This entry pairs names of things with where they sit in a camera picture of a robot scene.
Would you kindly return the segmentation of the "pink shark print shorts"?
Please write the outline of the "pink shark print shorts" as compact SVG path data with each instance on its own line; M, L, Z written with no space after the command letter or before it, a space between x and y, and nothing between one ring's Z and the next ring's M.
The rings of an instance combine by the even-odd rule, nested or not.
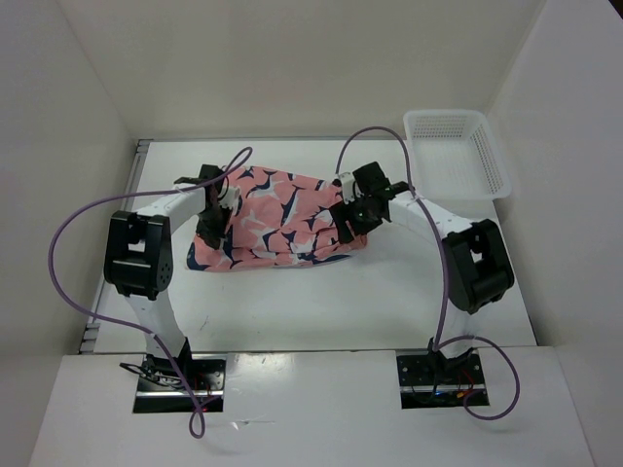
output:
M186 259L190 270L313 267L349 258L367 245L366 235L339 241L330 208L342 200L342 191L331 182L251 165L233 171L226 185L239 190L238 205L222 237L198 220Z

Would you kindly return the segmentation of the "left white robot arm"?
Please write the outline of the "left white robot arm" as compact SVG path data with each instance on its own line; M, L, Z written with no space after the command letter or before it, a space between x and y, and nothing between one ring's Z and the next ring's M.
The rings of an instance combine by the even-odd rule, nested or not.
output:
M144 329L146 376L159 373L170 387L191 383L197 371L190 343L180 330L168 286L173 278L172 234L193 217L205 245L220 248L240 203L240 191L226 171L205 164L197 177L181 177L171 194L135 212L117 211L110 220L104 278L124 296Z

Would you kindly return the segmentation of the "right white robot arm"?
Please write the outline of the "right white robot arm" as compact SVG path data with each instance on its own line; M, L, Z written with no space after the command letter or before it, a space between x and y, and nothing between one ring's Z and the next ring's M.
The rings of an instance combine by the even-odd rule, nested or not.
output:
M330 207L340 243L351 244L388 222L438 249L441 310L426 367L434 380L452 380L473 348L473 316L500 301L515 282L499 227L490 219L460 217L413 194L406 182L391 183L376 162L337 175L333 184L341 192L341 200Z

